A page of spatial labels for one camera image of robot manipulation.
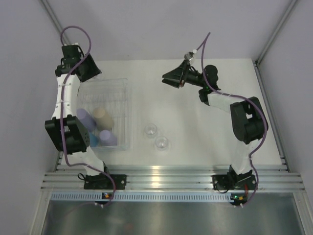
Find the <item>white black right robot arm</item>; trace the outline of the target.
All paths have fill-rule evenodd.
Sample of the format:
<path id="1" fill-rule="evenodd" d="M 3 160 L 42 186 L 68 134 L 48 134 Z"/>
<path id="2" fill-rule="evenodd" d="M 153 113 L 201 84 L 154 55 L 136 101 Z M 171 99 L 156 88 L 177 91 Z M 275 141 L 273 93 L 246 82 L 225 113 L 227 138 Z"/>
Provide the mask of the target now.
<path id="1" fill-rule="evenodd" d="M 162 82 L 175 88 L 191 84 L 200 87 L 200 101 L 230 114 L 232 132 L 237 148 L 226 174 L 213 175 L 213 187 L 221 193 L 229 190 L 256 189 L 258 175 L 253 165 L 253 154 L 260 148 L 268 131 L 268 123 L 257 97 L 242 98 L 224 94 L 218 87 L 218 69 L 207 65 L 197 71 L 187 60 L 165 73 Z"/>

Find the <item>lilac plastic cup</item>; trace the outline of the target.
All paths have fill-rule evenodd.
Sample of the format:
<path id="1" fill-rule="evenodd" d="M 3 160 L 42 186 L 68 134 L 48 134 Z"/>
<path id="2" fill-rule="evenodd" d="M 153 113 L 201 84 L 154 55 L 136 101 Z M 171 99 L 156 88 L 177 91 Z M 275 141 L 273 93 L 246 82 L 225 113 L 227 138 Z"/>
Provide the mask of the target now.
<path id="1" fill-rule="evenodd" d="M 77 117 L 80 122 L 86 127 L 89 132 L 94 132 L 96 129 L 96 122 L 93 117 L 83 108 L 77 109 Z"/>
<path id="2" fill-rule="evenodd" d="M 117 146 L 117 137 L 109 130 L 103 130 L 99 133 L 99 139 L 103 146 Z"/>

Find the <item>beige plastic cup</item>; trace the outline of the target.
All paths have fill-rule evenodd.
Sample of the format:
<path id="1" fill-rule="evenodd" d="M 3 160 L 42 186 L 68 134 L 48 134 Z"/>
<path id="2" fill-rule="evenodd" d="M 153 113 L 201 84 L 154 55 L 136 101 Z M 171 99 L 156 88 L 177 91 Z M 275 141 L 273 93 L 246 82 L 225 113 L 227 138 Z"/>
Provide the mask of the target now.
<path id="1" fill-rule="evenodd" d="M 114 121 L 105 108 L 97 107 L 93 110 L 92 114 L 98 130 L 112 130 Z"/>

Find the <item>blue plastic cup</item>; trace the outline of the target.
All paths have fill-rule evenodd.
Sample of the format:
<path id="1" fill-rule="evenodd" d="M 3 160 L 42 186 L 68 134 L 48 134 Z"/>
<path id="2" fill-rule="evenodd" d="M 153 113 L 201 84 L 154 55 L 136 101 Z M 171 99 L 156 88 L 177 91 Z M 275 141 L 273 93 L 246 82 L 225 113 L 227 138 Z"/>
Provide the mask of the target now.
<path id="1" fill-rule="evenodd" d="M 98 137 L 91 132 L 89 132 L 89 141 L 90 141 L 90 147 L 91 148 L 97 147 L 99 144 Z"/>

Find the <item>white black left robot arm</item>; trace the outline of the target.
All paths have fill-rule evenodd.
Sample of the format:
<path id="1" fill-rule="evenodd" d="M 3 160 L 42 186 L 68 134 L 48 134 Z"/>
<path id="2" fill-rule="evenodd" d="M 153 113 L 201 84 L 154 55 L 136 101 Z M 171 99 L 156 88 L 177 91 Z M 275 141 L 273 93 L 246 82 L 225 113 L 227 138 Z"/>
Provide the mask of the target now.
<path id="1" fill-rule="evenodd" d="M 78 44 L 63 45 L 63 57 L 55 70 L 57 99 L 51 119 L 45 129 L 56 149 L 63 153 L 69 167 L 82 166 L 80 173 L 84 189 L 115 189 L 115 183 L 105 163 L 90 146 L 89 131 L 77 116 L 77 96 L 83 82 L 100 74 L 89 53 L 83 53 Z"/>

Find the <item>clear plastic cup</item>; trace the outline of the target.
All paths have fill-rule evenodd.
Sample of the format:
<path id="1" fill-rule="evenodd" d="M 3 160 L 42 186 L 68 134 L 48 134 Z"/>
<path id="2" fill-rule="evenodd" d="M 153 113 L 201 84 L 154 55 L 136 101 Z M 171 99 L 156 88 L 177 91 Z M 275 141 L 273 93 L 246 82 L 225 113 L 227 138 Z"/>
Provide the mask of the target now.
<path id="1" fill-rule="evenodd" d="M 147 137 L 154 138 L 157 135 L 157 126 L 153 123 L 149 123 L 145 126 L 144 132 Z"/>
<path id="2" fill-rule="evenodd" d="M 169 141 L 165 136 L 159 136 L 155 140 L 155 145 L 157 149 L 165 150 L 169 145 Z"/>

